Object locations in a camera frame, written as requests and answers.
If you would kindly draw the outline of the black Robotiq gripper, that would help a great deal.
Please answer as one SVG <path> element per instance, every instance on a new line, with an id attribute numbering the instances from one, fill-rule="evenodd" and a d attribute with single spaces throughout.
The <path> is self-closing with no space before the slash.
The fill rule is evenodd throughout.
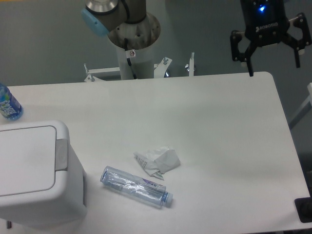
<path id="1" fill-rule="evenodd" d="M 312 44 L 306 15 L 301 12 L 288 19 L 282 0 L 242 0 L 240 4 L 246 29 L 245 32 L 231 32 L 232 60 L 245 62 L 249 75 L 253 77 L 251 57 L 257 47 L 282 41 L 293 49 L 296 68 L 300 68 L 300 56 L 304 54 L 305 47 Z M 250 40 L 250 44 L 244 52 L 240 52 L 238 45 L 244 37 Z"/>

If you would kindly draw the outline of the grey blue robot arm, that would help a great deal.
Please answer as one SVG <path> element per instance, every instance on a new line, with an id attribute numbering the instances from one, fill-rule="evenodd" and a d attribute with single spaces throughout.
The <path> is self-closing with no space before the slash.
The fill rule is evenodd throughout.
<path id="1" fill-rule="evenodd" d="M 288 19 L 282 0 L 242 0 L 240 5 L 245 31 L 231 32 L 233 61 L 245 63 L 253 76 L 251 57 L 255 50 L 282 42 L 293 49 L 296 66 L 300 67 L 299 54 L 312 43 L 304 13 Z M 94 34 L 107 36 L 120 51 L 122 79 L 155 77 L 154 64 L 147 56 L 160 36 L 160 24 L 147 12 L 146 1 L 87 0 L 81 15 Z"/>

